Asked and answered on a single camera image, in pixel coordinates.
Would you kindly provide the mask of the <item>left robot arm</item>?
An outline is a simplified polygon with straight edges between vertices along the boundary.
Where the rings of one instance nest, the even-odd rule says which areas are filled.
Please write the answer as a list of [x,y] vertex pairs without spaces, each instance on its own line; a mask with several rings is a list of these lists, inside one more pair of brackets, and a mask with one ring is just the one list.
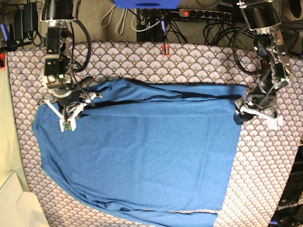
[[[250,76],[260,75],[254,90],[236,100],[234,121],[241,125],[254,116],[266,120],[267,126],[276,129],[283,123],[274,107],[276,92],[290,84],[294,71],[285,47],[280,15],[271,0],[240,0],[237,2],[245,25],[234,33],[232,54],[238,68]],[[261,60],[261,69],[246,70],[237,55],[236,41],[249,30],[254,34],[254,52]]]

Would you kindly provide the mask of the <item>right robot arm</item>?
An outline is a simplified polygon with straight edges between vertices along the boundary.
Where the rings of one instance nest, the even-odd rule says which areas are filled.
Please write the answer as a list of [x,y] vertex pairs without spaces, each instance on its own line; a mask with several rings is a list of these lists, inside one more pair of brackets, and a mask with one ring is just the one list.
[[48,28],[44,40],[45,64],[40,80],[55,98],[61,113],[79,99],[71,70],[78,70],[81,65],[71,62],[70,48],[74,47],[74,34],[68,29],[68,23],[75,20],[72,0],[45,1],[41,21],[48,23]]

